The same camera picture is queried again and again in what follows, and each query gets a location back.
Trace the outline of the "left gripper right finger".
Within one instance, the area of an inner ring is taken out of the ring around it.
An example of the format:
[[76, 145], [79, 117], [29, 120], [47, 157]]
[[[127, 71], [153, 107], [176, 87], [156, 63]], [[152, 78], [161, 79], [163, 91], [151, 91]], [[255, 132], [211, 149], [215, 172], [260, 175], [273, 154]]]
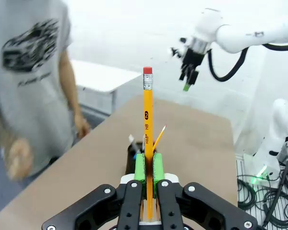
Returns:
[[153, 156], [153, 179], [165, 230], [184, 229], [183, 218], [205, 230], [255, 230], [258, 227], [256, 218], [201, 184], [191, 182], [181, 186], [177, 180], [165, 178], [160, 153]]

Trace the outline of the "person's right hand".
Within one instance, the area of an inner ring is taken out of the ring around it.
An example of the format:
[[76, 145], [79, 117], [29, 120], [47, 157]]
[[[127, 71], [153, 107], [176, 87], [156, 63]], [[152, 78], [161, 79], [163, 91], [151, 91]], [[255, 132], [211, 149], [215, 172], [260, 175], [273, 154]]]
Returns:
[[30, 174], [33, 166], [33, 154], [25, 138], [14, 141], [5, 156], [7, 175], [10, 179], [21, 180]]

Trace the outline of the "person's left hand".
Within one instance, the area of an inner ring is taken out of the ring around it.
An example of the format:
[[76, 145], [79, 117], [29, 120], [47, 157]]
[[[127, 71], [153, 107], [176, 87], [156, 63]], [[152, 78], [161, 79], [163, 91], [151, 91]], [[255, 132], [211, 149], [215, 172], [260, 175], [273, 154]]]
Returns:
[[91, 131], [91, 126], [82, 114], [74, 115], [74, 125], [76, 128], [77, 137], [82, 139]]

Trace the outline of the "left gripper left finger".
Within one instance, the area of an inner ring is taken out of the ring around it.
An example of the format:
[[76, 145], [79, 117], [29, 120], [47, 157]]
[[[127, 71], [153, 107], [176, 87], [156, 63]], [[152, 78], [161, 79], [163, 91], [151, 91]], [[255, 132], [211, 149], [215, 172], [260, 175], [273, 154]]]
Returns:
[[118, 230], [139, 229], [143, 182], [102, 184], [42, 224], [43, 230], [97, 230], [118, 218]]

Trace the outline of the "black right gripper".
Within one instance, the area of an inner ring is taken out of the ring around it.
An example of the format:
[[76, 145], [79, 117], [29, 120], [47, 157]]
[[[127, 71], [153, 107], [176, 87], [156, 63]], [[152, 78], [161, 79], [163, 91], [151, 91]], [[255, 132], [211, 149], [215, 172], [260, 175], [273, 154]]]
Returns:
[[179, 77], [180, 81], [186, 79], [183, 87], [185, 92], [187, 92], [189, 88], [195, 84], [199, 74], [199, 72], [196, 71], [196, 68], [201, 65], [204, 57], [205, 54], [196, 53], [191, 48], [186, 49], [182, 59], [181, 74]]

